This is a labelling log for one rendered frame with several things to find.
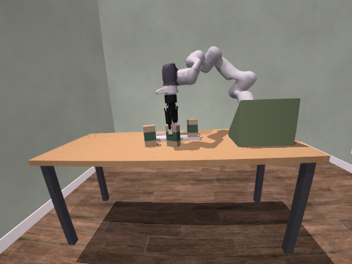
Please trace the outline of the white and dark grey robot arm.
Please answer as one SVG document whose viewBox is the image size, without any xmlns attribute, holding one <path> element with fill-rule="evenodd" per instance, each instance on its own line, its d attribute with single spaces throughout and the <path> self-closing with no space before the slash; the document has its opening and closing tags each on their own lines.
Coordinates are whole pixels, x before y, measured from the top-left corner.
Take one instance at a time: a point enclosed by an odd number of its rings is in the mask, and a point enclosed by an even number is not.
<svg viewBox="0 0 352 264">
<path fill-rule="evenodd" d="M 219 48 L 210 47 L 205 55 L 202 51 L 193 52 L 186 59 L 186 66 L 188 68 L 179 70 L 176 68 L 175 63 L 163 65 L 163 88 L 157 90 L 156 93 L 175 95 L 175 93 L 179 92 L 177 90 L 178 85 L 194 84 L 200 71 L 208 73 L 215 66 L 226 80 L 236 80 L 228 91 L 231 98 L 236 98 L 239 103 L 240 100 L 254 100 L 253 94 L 247 90 L 255 83 L 256 74 L 251 71 L 237 70 L 228 60 L 222 57 Z"/>
</svg>

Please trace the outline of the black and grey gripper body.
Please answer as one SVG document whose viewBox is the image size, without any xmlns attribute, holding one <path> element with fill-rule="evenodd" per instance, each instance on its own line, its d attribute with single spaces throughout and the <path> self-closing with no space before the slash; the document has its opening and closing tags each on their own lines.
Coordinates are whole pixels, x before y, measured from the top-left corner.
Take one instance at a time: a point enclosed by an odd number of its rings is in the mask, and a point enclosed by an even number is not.
<svg viewBox="0 0 352 264">
<path fill-rule="evenodd" d="M 177 95 L 165 95 L 164 99 L 168 106 L 169 112 L 171 112 L 171 107 L 175 106 L 175 103 L 177 103 Z"/>
</svg>

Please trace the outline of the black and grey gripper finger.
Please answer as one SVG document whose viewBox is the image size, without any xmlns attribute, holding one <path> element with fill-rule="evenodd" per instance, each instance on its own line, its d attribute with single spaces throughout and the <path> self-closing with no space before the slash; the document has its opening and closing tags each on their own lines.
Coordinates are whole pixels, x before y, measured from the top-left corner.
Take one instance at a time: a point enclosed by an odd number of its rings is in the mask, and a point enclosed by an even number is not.
<svg viewBox="0 0 352 264">
<path fill-rule="evenodd" d="M 171 107 L 171 112 L 169 112 L 168 106 L 164 108 L 165 117 L 166 117 L 166 124 L 168 124 L 168 134 L 173 134 L 172 128 L 172 113 L 173 113 L 173 106 Z"/>
<path fill-rule="evenodd" d="M 178 106 L 173 106 L 174 107 L 174 111 L 172 113 L 172 121 L 173 121 L 173 124 L 177 124 L 178 122 Z"/>
</svg>

